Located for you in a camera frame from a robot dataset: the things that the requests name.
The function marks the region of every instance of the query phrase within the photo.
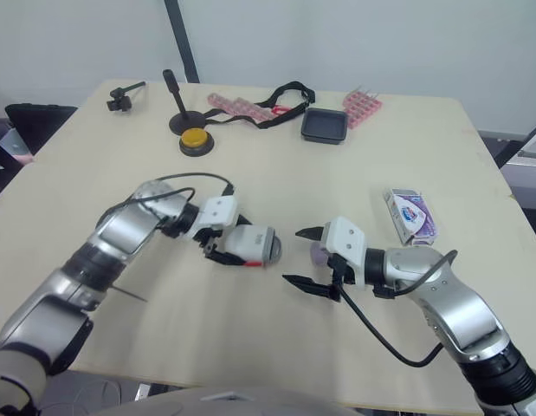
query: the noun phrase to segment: beige tabletop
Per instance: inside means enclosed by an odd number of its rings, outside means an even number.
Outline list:
[[[224,267],[194,242],[155,237],[93,313],[94,331],[73,369],[181,386],[276,386],[356,406],[478,413],[468,383],[445,353],[426,368],[395,360],[344,303],[308,296],[282,273],[327,281],[300,228],[338,215],[374,248],[399,246],[382,198],[389,187],[421,191],[441,252],[459,250],[453,270],[477,290],[536,368],[536,237],[462,105],[449,98],[383,95],[382,109],[340,146],[305,142],[301,118],[268,130],[210,126],[214,150],[193,159],[168,126],[175,103],[163,83],[131,94],[129,114],[110,113],[103,83],[0,195],[0,328],[37,285],[85,241],[100,214],[141,182],[176,172],[222,174],[240,211],[275,227],[283,257],[273,267]],[[267,88],[183,85],[189,109],[206,97],[264,100]],[[314,107],[341,109],[343,93],[318,92]],[[283,103],[296,104],[295,92]],[[196,201],[223,186],[194,185]],[[436,344],[408,299],[352,290],[380,331],[411,359]]]

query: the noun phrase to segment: black lanyard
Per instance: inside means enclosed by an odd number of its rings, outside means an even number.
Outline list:
[[[210,117],[214,117],[218,114],[226,114],[225,111],[223,111],[221,108],[212,108],[210,111],[207,111],[204,113],[204,117],[206,117],[206,125],[208,124],[225,124],[230,123],[231,121],[235,120],[245,120],[249,123],[254,124],[258,128],[270,128],[273,126],[280,125],[281,123],[284,123],[285,121],[292,120],[294,117],[297,117],[301,114],[303,114],[308,106],[314,102],[316,102],[316,93],[310,89],[304,86],[301,82],[298,81],[291,81],[288,84],[281,85],[278,87],[271,96],[261,102],[256,102],[256,106],[264,107],[264,108],[273,108],[275,107],[275,104],[277,103],[277,99],[285,93],[285,91],[288,91],[289,89],[297,89],[300,91],[302,98],[304,99],[304,102],[299,104],[298,106],[291,108],[286,113],[278,115],[277,117],[273,118],[272,120],[265,120],[260,123],[257,123],[252,117],[249,115],[236,115],[231,117],[230,119],[219,121],[219,120],[212,120]]]

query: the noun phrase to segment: pink blister pack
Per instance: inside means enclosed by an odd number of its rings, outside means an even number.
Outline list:
[[[231,101],[219,94],[212,93],[208,95],[208,102],[212,107],[221,108],[225,113],[230,115],[247,115],[259,121],[275,118],[275,114],[272,114],[271,111],[256,106],[256,104],[240,97]]]
[[[382,104],[380,100],[376,99],[376,96],[372,97],[357,89],[347,94],[343,100],[343,107],[348,115],[348,128],[356,127],[378,111]]]

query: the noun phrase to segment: box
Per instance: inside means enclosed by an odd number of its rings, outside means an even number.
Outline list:
[[[422,195],[411,189],[390,189],[384,200],[403,244],[433,244],[437,228]]]
[[[300,132],[304,140],[338,145],[346,137],[347,115],[342,111],[307,108]]]

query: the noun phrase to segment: yellow button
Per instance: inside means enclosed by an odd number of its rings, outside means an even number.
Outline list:
[[[202,128],[190,128],[181,134],[181,141],[187,147],[200,147],[208,139],[208,134]]]

